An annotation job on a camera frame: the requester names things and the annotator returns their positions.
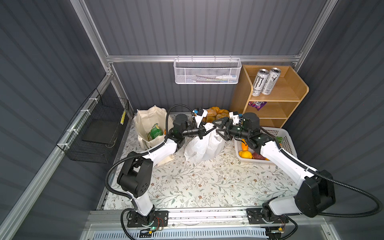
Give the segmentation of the green snack bag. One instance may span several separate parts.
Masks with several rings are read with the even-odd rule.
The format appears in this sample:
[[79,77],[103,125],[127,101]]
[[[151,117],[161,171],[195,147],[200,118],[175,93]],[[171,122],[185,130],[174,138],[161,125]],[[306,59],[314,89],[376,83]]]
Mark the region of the green snack bag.
[[159,127],[159,124],[156,123],[153,125],[153,127],[149,131],[148,138],[150,141],[152,141],[152,140],[156,139],[157,137],[163,136],[163,135],[164,135],[164,131],[162,131],[161,128]]

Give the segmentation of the white plastic grocery bag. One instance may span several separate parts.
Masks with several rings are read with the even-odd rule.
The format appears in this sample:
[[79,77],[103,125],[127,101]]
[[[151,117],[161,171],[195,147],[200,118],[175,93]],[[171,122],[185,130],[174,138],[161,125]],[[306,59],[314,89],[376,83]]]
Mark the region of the white plastic grocery bag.
[[203,118],[207,117],[208,110],[193,110],[193,120],[197,127],[183,134],[193,137],[185,148],[184,156],[194,164],[214,159],[225,147],[225,140],[216,132],[217,127],[213,123],[203,122]]

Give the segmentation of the white plastic produce basket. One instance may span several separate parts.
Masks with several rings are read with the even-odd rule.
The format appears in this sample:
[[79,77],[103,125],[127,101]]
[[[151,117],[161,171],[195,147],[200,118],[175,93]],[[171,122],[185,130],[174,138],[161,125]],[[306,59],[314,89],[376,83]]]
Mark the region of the white plastic produce basket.
[[287,158],[283,152],[285,152],[287,155],[290,155],[295,160],[298,160],[295,146],[287,130],[270,127],[264,127],[264,130],[266,130],[267,133],[275,136],[277,140],[281,139],[282,145],[279,145],[278,147],[275,141],[270,141],[261,147],[260,154],[269,160],[247,159],[240,156],[242,143],[240,141],[234,140],[235,154],[241,162],[272,165],[277,163],[278,167],[280,167],[282,164],[287,165],[289,160],[289,158]]

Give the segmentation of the beige canvas tote bag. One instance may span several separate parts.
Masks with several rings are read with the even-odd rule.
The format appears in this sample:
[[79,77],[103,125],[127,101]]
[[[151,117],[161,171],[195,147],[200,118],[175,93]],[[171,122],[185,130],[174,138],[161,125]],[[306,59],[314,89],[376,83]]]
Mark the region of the beige canvas tote bag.
[[[168,127],[173,126],[171,117],[166,118],[167,111],[163,108],[153,106],[148,110],[138,110],[134,117],[138,141],[143,150],[150,150],[162,144],[165,140],[165,135],[158,136],[154,139],[149,137],[149,133],[154,125],[158,125],[161,132]],[[174,159],[173,154],[177,151],[177,144],[171,139],[167,139],[166,143],[156,151],[152,152],[149,157],[154,162],[155,167],[159,167]]]

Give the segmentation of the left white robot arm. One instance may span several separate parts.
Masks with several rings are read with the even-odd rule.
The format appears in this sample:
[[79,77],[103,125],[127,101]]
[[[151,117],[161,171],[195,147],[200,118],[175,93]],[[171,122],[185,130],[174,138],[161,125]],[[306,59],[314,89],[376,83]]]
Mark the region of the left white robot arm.
[[137,214],[142,217],[154,215],[155,207],[147,193],[154,166],[176,153],[184,145],[186,137],[198,137],[202,140],[215,129],[212,127],[207,130],[204,127],[202,121],[207,115],[208,111],[201,108],[192,111],[191,121],[187,115],[178,114],[172,128],[169,128],[169,116],[166,116],[166,135],[163,142],[140,154],[132,152],[125,158],[117,184],[128,195]]

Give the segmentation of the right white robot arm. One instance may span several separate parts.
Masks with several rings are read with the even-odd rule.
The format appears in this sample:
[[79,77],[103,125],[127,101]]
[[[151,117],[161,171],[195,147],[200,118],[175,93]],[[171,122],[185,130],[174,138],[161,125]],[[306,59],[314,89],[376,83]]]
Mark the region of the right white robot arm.
[[249,148],[261,154],[286,173],[299,187],[295,196],[275,197],[263,204],[262,216],[272,223],[282,215],[303,214],[313,218],[336,202],[332,175],[318,177],[318,171],[283,149],[277,137],[260,126],[255,113],[245,113],[240,123],[229,117],[213,121],[217,133],[226,141],[244,140]]

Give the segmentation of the dark red toy fruit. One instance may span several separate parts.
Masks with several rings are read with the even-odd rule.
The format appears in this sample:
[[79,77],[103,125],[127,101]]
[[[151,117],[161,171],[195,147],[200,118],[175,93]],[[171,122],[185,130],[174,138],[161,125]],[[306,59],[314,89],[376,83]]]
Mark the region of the dark red toy fruit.
[[256,160],[266,160],[265,157],[263,157],[261,154],[258,154],[257,152],[254,152],[252,156],[253,156],[253,159],[256,159]]

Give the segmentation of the purple snack packet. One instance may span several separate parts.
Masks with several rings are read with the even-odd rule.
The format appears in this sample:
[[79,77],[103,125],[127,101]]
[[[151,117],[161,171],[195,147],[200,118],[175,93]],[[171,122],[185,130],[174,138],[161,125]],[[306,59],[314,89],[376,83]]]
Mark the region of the purple snack packet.
[[267,102],[248,102],[248,105],[255,108],[257,111],[263,108],[266,104]]

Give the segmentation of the wooden shelf unit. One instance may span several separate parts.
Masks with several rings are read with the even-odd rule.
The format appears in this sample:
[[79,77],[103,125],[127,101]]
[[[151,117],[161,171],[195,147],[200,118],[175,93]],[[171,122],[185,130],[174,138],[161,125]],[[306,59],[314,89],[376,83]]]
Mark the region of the wooden shelf unit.
[[[291,66],[278,66],[281,75],[269,95],[252,96],[253,84],[258,70],[270,70],[272,66],[244,65],[236,85],[231,112],[255,113],[263,127],[282,128],[309,92],[308,85]],[[267,102],[257,111],[248,102]]]

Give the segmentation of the tray of bread rolls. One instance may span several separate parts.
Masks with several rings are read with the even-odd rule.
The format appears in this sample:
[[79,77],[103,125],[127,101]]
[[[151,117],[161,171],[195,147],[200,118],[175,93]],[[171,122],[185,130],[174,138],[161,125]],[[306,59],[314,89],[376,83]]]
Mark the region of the tray of bread rolls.
[[220,109],[219,107],[211,107],[206,109],[207,116],[203,117],[203,122],[212,123],[215,120],[229,117],[229,111],[226,109]]

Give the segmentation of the white Monster can left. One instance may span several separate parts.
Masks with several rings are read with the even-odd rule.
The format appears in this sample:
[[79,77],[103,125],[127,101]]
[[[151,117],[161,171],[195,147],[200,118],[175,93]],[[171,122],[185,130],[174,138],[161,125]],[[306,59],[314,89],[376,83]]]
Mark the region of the white Monster can left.
[[260,69],[255,77],[252,96],[257,97],[261,94],[264,84],[269,76],[269,71],[266,69]]

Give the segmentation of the white monster can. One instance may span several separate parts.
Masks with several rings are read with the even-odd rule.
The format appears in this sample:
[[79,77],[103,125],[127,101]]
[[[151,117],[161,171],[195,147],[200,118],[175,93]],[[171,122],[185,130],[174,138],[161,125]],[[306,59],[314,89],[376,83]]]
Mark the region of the white monster can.
[[262,94],[269,95],[274,86],[276,85],[279,77],[281,75],[281,70],[279,68],[271,68],[269,71],[269,76],[264,84],[264,87],[262,89]]
[[261,94],[264,84],[269,76],[269,71],[266,69],[260,69],[255,77],[252,96],[257,97]]

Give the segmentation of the white Monster can right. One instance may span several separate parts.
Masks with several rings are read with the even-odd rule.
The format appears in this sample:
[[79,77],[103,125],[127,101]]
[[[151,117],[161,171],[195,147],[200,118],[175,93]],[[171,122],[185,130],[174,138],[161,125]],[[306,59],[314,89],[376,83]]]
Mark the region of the white Monster can right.
[[264,87],[262,89],[262,94],[269,95],[274,86],[276,85],[279,77],[281,75],[281,70],[279,68],[271,68],[269,71],[269,76],[264,84]]

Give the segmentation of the toothpaste tube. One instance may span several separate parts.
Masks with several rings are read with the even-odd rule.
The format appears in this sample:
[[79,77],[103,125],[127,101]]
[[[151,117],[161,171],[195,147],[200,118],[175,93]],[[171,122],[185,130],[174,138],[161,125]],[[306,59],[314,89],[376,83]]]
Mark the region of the toothpaste tube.
[[238,79],[237,75],[221,75],[221,76],[216,76],[217,80],[220,81],[236,81]]

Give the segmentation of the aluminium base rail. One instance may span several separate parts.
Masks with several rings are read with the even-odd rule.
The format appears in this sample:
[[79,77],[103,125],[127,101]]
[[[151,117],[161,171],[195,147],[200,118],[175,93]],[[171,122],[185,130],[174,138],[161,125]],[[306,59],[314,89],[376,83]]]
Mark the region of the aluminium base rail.
[[[188,208],[167,209],[169,212],[167,220],[155,220],[156,227],[162,232],[176,229],[192,228],[229,228],[229,227],[284,227],[286,233],[292,222],[283,224],[277,220],[274,224],[267,224],[260,220],[257,224],[249,223],[247,207],[224,207],[224,208]],[[91,211],[82,234],[90,234],[92,231],[121,231],[121,210]]]

